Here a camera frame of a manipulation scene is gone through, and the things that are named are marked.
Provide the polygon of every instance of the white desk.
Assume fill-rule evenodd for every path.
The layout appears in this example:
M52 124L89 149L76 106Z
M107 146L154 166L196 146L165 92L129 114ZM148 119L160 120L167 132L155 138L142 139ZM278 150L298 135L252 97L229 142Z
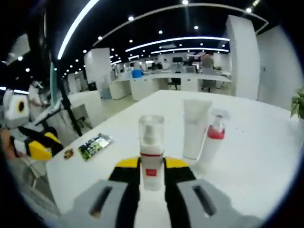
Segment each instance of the white desk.
M103 114L100 94L97 90L72 94L68 96L68 99L71 102L72 110L81 105L85 106L85 111L92 127L98 126L106 119ZM66 110L62 110L48 118L47 123L56 129L58 138L64 146L78 138L78 135L73 130Z
M133 99L139 101L160 89L168 89L167 79L170 78L180 78L181 90L193 92L200 91L201 80L231 83L231 80L224 76L166 73L152 74L140 78L131 78L131 76L119 78L110 84L110 91L113 99L120 99L126 95L132 94Z
M280 202L293 180L304 132L297 118L279 107L226 95L161 90L141 100L86 133L47 162L48 180L55 202L66 213L73 200L100 179L107 179L121 159L138 156L138 120L141 115L165 118L165 156L182 157L183 99L211 100L214 108L231 115L227 136L213 169L199 178L215 185L243 214L266 218ZM85 162L77 148L98 133L114 143ZM63 158L66 149L75 155ZM157 216L159 211L147 213Z

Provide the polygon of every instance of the white tube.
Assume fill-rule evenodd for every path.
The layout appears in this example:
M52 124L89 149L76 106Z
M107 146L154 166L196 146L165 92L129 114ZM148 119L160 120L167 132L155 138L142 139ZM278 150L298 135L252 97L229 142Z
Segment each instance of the white tube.
M211 101L184 100L183 158L190 165L195 163L200 155L211 106Z

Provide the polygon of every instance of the white pillar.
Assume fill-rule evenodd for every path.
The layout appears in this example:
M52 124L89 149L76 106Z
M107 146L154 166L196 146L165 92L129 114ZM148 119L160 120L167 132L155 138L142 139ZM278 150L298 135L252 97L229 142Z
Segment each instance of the white pillar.
M67 76L67 82L68 82L68 87L70 89L71 94L77 93L77 87L76 87L76 80L75 80L75 74L69 74Z
M97 90L102 92L104 82L110 83L112 66L110 62L110 49L97 48L85 55L85 71L88 83L95 82Z
M161 63L161 64L163 64L163 63L165 62L165 61L164 61L164 60L165 60L164 55L158 55L158 56L157 56L157 59L158 59L158 62Z
M232 94L257 100L260 54L252 22L229 15L226 26L232 58Z

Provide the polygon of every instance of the black chair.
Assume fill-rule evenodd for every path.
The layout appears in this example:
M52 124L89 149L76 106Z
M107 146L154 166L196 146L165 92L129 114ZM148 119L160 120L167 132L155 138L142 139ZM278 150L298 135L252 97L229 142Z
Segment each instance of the black chair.
M177 86L181 85L181 80L180 78L171 78L171 82L168 83L170 86L175 86L175 89L177 90Z

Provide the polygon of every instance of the office chair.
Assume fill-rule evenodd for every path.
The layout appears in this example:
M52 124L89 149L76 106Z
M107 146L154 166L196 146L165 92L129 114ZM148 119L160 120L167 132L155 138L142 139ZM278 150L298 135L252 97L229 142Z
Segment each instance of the office chair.
M175 90L177 90L177 86L181 85L180 78L171 78L171 82L168 83L170 86L175 86Z
M215 76L216 75L220 75L215 70L210 69L210 68L202 68L202 73L206 74L206 75L215 75ZM203 80L202 89L207 88L208 89L208 93L211 92L211 89L216 89L216 87L217 87L217 82L216 81Z

